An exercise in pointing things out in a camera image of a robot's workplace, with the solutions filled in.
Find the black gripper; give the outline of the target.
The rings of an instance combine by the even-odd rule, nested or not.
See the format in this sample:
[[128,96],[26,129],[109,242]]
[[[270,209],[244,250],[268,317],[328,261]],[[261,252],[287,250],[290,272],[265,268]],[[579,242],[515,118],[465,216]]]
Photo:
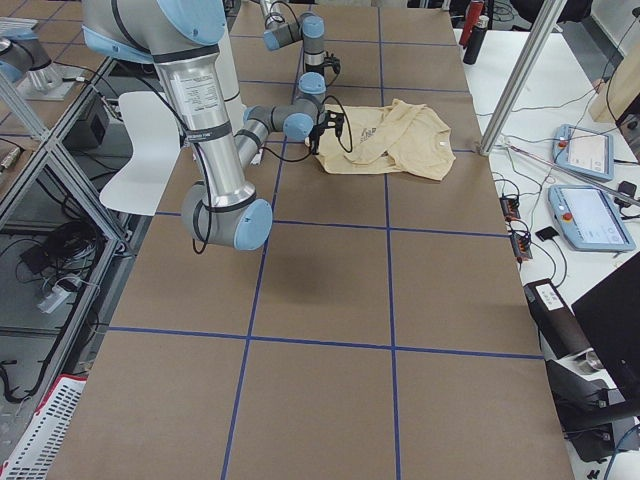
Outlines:
[[335,137],[340,139],[343,133],[345,123],[345,114],[325,110],[321,115],[321,119],[316,122],[310,132],[310,137],[305,140],[311,154],[319,154],[321,136],[326,130],[333,130]]
[[304,51],[305,72],[314,72],[323,75],[327,68],[331,69],[335,75],[339,75],[341,72],[340,59],[333,53],[327,51],[318,53]]

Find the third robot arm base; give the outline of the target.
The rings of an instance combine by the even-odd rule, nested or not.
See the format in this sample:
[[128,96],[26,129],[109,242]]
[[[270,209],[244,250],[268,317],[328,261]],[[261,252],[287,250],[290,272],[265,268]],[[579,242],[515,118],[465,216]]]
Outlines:
[[56,65],[38,35],[29,28],[13,28],[1,35],[1,73],[12,83],[27,77],[36,99],[63,100],[64,69]]

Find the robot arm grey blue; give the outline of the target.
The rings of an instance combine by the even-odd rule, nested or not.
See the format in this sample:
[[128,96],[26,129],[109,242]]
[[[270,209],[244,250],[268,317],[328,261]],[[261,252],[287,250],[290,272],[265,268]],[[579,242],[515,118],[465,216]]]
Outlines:
[[274,132],[308,140],[316,149],[325,130],[339,131],[344,122],[324,105],[324,69],[337,69],[339,62],[324,49],[323,19],[306,11],[288,22],[274,2],[262,2],[267,49],[301,42],[305,71],[290,104],[251,107],[234,130],[219,79],[227,31],[222,2],[85,1],[82,7],[86,45],[114,59],[153,65],[165,104],[193,147],[203,178],[182,208],[193,240],[237,250],[261,247],[273,213],[246,179],[246,166]]
[[304,72],[325,76],[341,73],[341,61],[325,49],[325,24],[312,11],[296,14],[287,1],[258,1],[264,19],[263,41],[269,51],[276,51],[297,42],[302,43]]

